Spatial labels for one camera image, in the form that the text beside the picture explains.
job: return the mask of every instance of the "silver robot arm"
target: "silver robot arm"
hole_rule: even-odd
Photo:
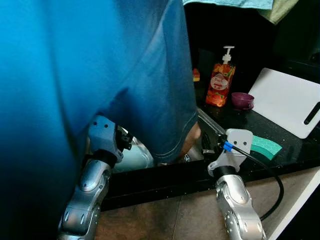
[[[227,141],[250,153],[253,134],[243,129],[228,129]],[[208,166],[208,173],[217,178],[216,199],[223,214],[226,230],[231,240],[265,240],[266,234],[252,198],[237,172],[246,159],[234,150],[224,150],[216,161]]]
[[[60,220],[58,240],[95,238],[101,203],[108,193],[112,168],[122,160],[123,148],[131,148],[130,137],[121,137],[123,148],[118,148],[117,133],[116,124],[104,116],[98,115],[90,124],[89,138],[93,157],[86,164]]]

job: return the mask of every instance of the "black cable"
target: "black cable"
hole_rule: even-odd
[[[279,185],[280,192],[279,192],[278,199],[276,200],[275,204],[269,209],[269,211],[267,211],[263,216],[260,217],[260,220],[262,221],[262,220],[266,219],[267,217],[269,217],[277,209],[277,207],[280,205],[280,203],[284,197],[284,193],[285,193],[284,185],[282,184],[282,181],[278,177],[278,175],[273,170],[271,170],[270,167],[265,165],[263,162],[259,161],[255,157],[251,156],[250,154],[246,153],[245,151],[241,150],[240,148],[238,148],[236,146],[233,146],[232,149],[245,155],[246,157],[248,157],[250,160],[252,160],[256,164],[259,164],[260,166],[262,166],[265,170],[268,171],[268,173],[270,173],[275,178],[275,180],[277,181],[277,183]]]

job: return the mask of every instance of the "orange soap bottle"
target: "orange soap bottle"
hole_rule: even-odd
[[[229,64],[231,60],[230,49],[234,46],[224,46],[227,49],[223,56],[223,63],[214,65],[209,89],[205,98],[205,103],[213,106],[222,107],[226,104],[232,78],[236,71],[236,66]]]

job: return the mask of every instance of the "person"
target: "person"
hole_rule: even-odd
[[[88,124],[103,114],[161,163],[200,135],[181,0],[2,0],[0,239],[56,239]]]

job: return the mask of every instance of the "white cutting board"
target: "white cutting board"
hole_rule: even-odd
[[[320,102],[320,84],[263,68],[249,94],[254,96],[255,112],[301,139],[305,139],[320,120],[319,110],[309,124],[304,124]]]

